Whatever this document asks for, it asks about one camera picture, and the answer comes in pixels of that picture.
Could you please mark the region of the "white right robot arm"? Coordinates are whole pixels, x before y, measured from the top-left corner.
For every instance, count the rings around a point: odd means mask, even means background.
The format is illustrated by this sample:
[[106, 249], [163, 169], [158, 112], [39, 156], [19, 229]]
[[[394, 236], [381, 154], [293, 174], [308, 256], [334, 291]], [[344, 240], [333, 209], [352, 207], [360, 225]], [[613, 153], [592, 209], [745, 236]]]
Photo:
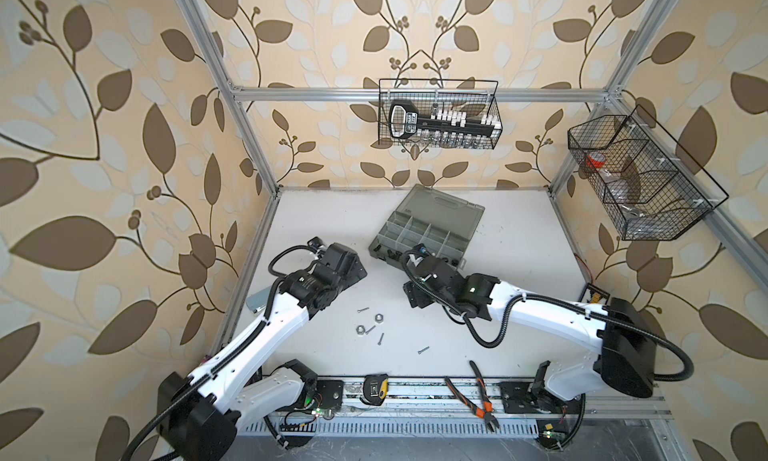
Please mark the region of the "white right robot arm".
[[536, 380], [550, 396], [570, 401], [610, 388], [649, 398], [658, 382], [692, 377], [690, 356], [650, 330], [639, 312], [619, 299], [607, 305], [567, 301], [535, 293], [495, 276], [461, 275], [419, 244], [401, 254], [404, 285], [413, 307], [440, 305], [483, 348], [495, 349], [511, 324], [535, 328], [584, 349], [566, 361], [545, 361]]

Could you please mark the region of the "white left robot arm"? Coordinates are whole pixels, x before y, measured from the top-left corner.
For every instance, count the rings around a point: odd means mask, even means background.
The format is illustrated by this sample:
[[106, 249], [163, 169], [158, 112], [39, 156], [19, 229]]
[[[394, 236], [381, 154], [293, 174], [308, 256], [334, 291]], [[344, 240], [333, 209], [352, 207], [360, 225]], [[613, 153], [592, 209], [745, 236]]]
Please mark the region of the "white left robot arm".
[[269, 271], [275, 279], [260, 316], [189, 375], [171, 373], [161, 383], [158, 413], [130, 441], [123, 459], [132, 459], [156, 432], [171, 447], [169, 460], [219, 460], [243, 425], [307, 396], [312, 373], [300, 362], [251, 379], [285, 340], [367, 272], [358, 253], [340, 243], [325, 246], [315, 237], [301, 248], [312, 262], [290, 274]]

